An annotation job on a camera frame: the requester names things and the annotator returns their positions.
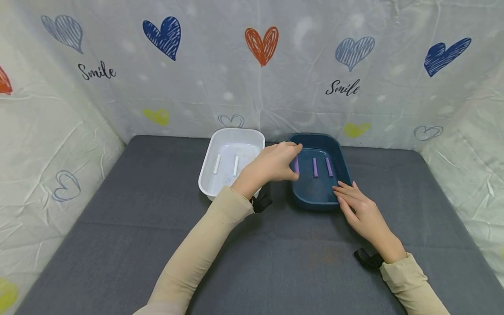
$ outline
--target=yellow heart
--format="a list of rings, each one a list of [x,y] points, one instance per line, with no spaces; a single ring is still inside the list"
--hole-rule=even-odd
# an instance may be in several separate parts
[[[7,279],[0,278],[0,314],[5,313],[18,299],[18,288]]]
[[[345,134],[347,135],[347,137],[355,139],[362,136],[369,128],[371,128],[371,125],[368,123],[362,124],[360,126],[357,126],[354,123],[348,123],[345,126]]]
[[[144,109],[142,113],[144,113],[145,117],[150,119],[152,122],[161,126],[166,126],[170,122],[170,115],[164,109],[160,109],[157,112],[150,109]]]

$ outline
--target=white fabric wall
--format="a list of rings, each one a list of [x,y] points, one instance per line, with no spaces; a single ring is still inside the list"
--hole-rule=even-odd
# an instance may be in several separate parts
[[[422,156],[504,286],[504,65]]]
[[[0,4],[0,314],[7,315],[123,149],[13,12]]]
[[[47,53],[54,53],[96,96],[126,142],[133,134],[209,137],[231,125],[258,129],[269,140],[322,132],[343,145],[419,149],[442,133],[502,58],[492,47],[500,45],[495,41],[504,8],[494,0],[15,4],[25,25],[47,44]],[[171,44],[160,39],[165,54],[149,38],[168,17],[178,24],[170,36],[163,34]],[[80,30],[72,39],[62,38],[72,28],[70,21]],[[254,28],[262,38],[271,27],[278,30],[278,44],[262,67],[247,46],[245,30]],[[372,37],[374,46],[358,51],[359,63],[359,58],[337,61],[336,50],[345,39],[363,43],[365,37]],[[445,43],[446,50],[458,43],[460,54],[431,77],[424,62],[438,43]],[[86,80],[79,64],[88,71],[101,61],[115,77]],[[360,80],[360,89],[349,96],[327,95],[335,80],[345,87]]]

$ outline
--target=white plastic tray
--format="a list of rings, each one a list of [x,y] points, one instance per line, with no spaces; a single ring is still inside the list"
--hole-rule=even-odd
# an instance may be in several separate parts
[[[214,200],[221,189],[231,186],[243,168],[252,162],[264,149],[264,135],[257,130],[224,128],[216,131],[210,139],[207,155],[201,167],[198,185],[210,200]],[[220,155],[217,172],[216,163]],[[234,165],[238,157],[236,177]]]

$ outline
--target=tray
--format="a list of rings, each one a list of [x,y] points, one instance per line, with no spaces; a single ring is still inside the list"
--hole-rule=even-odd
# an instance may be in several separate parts
[[[243,168],[264,149],[264,143],[264,135],[257,130],[224,128],[216,131],[201,167],[200,190],[213,201],[225,185],[233,185]]]
[[[309,133],[295,134],[290,141],[303,144],[303,150],[290,164],[291,169],[299,173],[299,180],[291,184],[296,204],[313,211],[338,209],[332,186],[338,185],[338,180],[352,183],[339,142],[325,134]]]

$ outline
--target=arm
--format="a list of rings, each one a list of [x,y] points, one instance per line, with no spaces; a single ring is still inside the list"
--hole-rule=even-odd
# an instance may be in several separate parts
[[[182,315],[227,236],[253,213],[249,200],[271,180],[297,180],[289,168],[302,146],[283,142],[265,148],[232,187],[224,187],[170,258],[149,302],[135,315]]]
[[[354,182],[338,182],[333,187],[341,210],[357,233],[376,248],[385,261],[380,271],[383,280],[399,299],[408,315],[449,315],[413,256],[390,231],[376,204]]]

